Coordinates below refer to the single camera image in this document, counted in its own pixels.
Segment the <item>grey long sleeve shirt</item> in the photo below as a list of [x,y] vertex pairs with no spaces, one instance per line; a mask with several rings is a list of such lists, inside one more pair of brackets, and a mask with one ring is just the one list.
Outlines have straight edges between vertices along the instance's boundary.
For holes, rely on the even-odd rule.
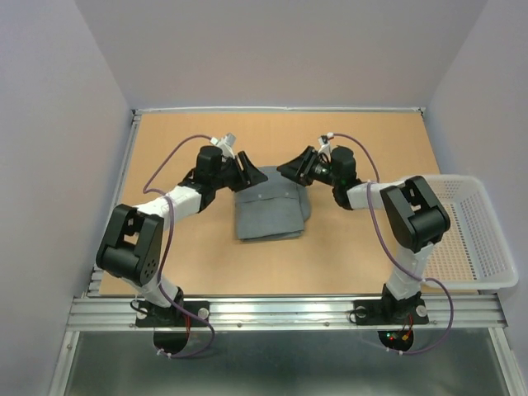
[[234,195],[237,238],[252,243],[300,237],[311,216],[307,189],[283,177],[275,166],[260,171],[267,181]]

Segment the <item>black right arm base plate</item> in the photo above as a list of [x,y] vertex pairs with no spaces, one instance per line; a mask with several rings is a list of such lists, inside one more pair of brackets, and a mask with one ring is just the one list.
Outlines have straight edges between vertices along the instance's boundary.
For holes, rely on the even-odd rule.
[[425,325],[429,323],[428,315],[420,316],[417,312],[417,307],[423,303],[421,299],[417,303],[387,303],[381,299],[359,299],[353,302],[353,321],[359,326],[404,325],[410,324],[411,320],[414,325]]

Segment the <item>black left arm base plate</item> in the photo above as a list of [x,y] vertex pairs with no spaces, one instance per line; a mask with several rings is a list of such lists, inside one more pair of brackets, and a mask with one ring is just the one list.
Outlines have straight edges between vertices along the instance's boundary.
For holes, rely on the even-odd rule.
[[[131,302],[136,313],[135,326],[137,328],[183,328],[186,320],[183,314],[174,307],[162,308],[145,300]],[[210,302],[206,300],[184,301],[184,308],[198,316],[200,309],[209,311]],[[191,318],[191,328],[206,327],[201,321]]]

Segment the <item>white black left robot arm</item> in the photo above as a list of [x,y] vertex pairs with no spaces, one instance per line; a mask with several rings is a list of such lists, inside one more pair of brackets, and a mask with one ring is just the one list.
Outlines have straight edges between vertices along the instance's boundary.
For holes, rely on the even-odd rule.
[[227,158],[220,148],[204,146],[194,168],[171,191],[145,204],[119,204],[112,210],[96,264],[132,285],[155,306],[155,315],[164,324],[178,323],[183,314],[196,318],[184,308],[182,289],[162,275],[168,255],[162,251],[164,230],[169,230],[169,249],[175,224],[207,208],[218,190],[240,192],[267,180],[244,151]]

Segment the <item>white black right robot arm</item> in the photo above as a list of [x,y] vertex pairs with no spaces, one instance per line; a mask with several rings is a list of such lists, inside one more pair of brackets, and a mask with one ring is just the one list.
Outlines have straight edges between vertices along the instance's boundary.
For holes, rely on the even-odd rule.
[[308,146],[298,157],[277,168],[301,186],[322,182],[332,188],[336,203],[345,210],[385,212],[398,251],[390,255],[394,269],[378,299],[354,303],[358,325],[400,324],[407,319],[427,323],[422,284],[427,260],[450,229],[450,217],[422,176],[391,183],[363,182],[357,176],[351,149],[337,147],[329,155]]

